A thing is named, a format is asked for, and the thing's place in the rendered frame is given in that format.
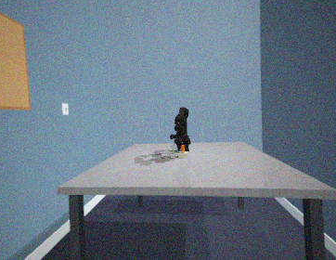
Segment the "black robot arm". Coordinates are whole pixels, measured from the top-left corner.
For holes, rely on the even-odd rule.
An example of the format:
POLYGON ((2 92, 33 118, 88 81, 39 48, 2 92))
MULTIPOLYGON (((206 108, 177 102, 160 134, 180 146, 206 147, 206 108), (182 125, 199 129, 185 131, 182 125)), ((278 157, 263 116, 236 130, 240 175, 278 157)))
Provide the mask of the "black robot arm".
MULTIPOLYGON (((180 132, 180 131, 184 131, 184 137, 186 138, 185 142, 184 142, 184 147, 185 147, 185 151, 189 151, 188 149, 188 145, 190 145, 190 139, 189 136, 187 134, 187 117, 188 117, 189 111, 188 109, 186 109, 185 107, 180 108, 179 110, 179 114, 176 115, 175 120, 174 120, 174 124, 176 124, 176 126, 174 127, 174 130, 176 132, 180 132)), ((170 135, 171 139, 177 138, 177 134, 176 135, 170 135)))

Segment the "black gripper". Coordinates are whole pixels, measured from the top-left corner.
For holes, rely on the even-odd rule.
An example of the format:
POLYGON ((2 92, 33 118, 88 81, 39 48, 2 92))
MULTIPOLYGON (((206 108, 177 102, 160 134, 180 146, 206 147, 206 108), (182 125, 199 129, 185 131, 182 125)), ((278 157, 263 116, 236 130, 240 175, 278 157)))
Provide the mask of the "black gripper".
POLYGON ((174 143, 177 146, 178 151, 180 151, 181 146, 184 144, 186 138, 184 137, 184 131, 176 132, 177 138, 174 140, 174 143))

